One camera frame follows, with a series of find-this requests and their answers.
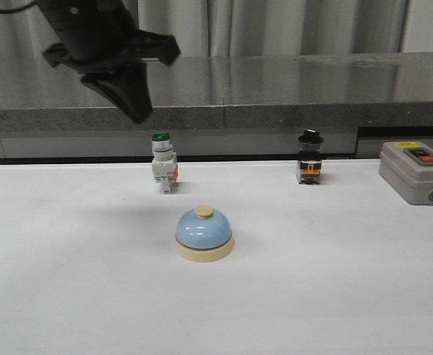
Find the white tabletop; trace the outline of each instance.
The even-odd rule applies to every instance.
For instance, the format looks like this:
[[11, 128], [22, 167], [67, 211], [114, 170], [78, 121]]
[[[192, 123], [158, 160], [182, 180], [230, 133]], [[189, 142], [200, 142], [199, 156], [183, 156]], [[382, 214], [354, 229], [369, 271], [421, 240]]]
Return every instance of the white tabletop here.
[[[378, 160], [0, 166], [0, 354], [433, 354], [433, 207]], [[174, 252], [180, 216], [223, 212], [234, 250]]]

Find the gray countertop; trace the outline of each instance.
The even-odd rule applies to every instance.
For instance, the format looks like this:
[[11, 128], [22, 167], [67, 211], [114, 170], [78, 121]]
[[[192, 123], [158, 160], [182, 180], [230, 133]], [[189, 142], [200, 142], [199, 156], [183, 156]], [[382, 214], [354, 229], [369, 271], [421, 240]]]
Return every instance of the gray countertop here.
[[433, 53], [179, 58], [148, 79], [134, 125], [66, 67], [0, 61], [0, 132], [433, 126]]

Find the control box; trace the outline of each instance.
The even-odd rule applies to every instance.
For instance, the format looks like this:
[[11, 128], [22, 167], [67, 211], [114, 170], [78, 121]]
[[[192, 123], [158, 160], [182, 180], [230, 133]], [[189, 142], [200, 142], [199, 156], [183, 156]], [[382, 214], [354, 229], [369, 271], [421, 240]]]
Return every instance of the control box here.
[[413, 205], [433, 205], [433, 149], [421, 142], [386, 142], [379, 174]]

